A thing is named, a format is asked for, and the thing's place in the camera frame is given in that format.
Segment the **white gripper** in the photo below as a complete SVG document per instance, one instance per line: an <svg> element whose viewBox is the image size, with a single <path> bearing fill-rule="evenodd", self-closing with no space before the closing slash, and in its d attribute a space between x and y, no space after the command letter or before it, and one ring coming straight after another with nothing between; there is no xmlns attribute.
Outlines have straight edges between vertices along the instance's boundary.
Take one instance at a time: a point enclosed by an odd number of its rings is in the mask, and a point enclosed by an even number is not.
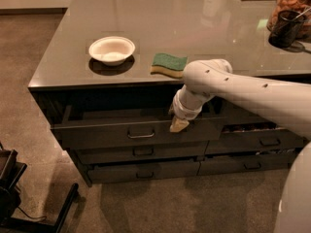
<svg viewBox="0 0 311 233"><path fill-rule="evenodd" d="M170 125L171 133L179 133L189 126L188 120L195 119L202 111L205 103L209 102L213 95L200 95L194 93L184 85L179 89L172 101L170 113L173 114Z"/></svg>

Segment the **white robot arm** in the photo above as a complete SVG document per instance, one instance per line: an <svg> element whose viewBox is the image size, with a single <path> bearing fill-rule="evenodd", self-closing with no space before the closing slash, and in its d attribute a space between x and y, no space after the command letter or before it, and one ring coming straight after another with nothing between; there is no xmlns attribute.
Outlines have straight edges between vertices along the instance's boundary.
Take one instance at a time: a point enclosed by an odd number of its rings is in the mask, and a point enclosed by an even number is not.
<svg viewBox="0 0 311 233"><path fill-rule="evenodd" d="M308 141L288 174L274 233L311 233L311 85L234 75L223 59L189 63L183 82L172 102L173 132L187 127L203 104L218 96Z"/></svg>

